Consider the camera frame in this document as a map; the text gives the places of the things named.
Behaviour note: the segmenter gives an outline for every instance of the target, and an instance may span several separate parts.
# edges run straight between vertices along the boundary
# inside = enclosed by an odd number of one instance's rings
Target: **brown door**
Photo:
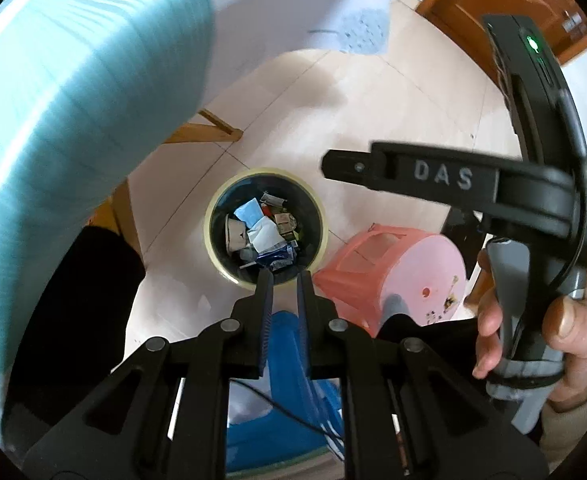
[[[484,14],[525,14],[538,25],[561,63],[587,47],[587,18],[574,0],[423,0],[416,11],[496,79]]]

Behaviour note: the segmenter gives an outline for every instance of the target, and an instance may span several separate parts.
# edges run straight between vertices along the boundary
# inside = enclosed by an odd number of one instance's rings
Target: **pivot screw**
[[[240,328],[240,321],[237,319],[223,319],[220,323],[220,328],[224,330],[224,332],[235,332],[238,328]]]
[[[425,343],[417,337],[407,337],[403,344],[408,352],[414,352],[416,354],[425,349]]]
[[[144,344],[149,352],[158,352],[164,348],[164,345],[166,345],[166,341],[158,336],[147,339],[147,342]]]
[[[349,323],[344,319],[336,318],[329,321],[329,330],[332,332],[344,332],[347,328],[349,328]]]

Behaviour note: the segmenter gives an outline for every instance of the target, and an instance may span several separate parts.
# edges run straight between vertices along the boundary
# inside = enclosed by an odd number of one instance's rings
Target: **tiled floor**
[[[231,146],[161,146],[131,175],[147,265],[128,327],[128,352],[151,335],[194,336],[230,313],[246,291],[208,260],[202,217],[215,190],[245,168],[301,176],[319,194],[331,230],[327,258],[372,222],[438,232],[447,208],[325,180],[326,150],[367,150],[376,139],[518,156],[502,97],[484,73],[405,4],[392,4],[385,56],[303,51],[235,83],[208,108],[244,128]],[[295,290],[276,309],[295,309]]]

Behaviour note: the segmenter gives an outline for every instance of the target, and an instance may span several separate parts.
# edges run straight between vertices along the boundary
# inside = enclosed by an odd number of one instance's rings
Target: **black trash can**
[[[299,252],[294,266],[273,273],[275,285],[292,282],[301,269],[317,270],[327,248],[329,228],[318,197],[297,176],[274,168],[259,168],[239,173],[225,182],[213,195],[204,216],[204,243],[213,265],[232,282],[244,288],[255,288],[262,267],[240,269],[244,262],[237,254],[228,254],[225,240],[225,218],[263,193],[285,199],[286,208],[298,222]]]

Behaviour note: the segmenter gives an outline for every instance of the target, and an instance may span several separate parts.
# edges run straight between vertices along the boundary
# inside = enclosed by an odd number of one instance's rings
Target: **pink stool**
[[[375,336],[399,312],[421,326],[451,319],[465,277],[460,251],[449,238],[373,224],[351,238],[313,282],[336,303],[340,317]]]

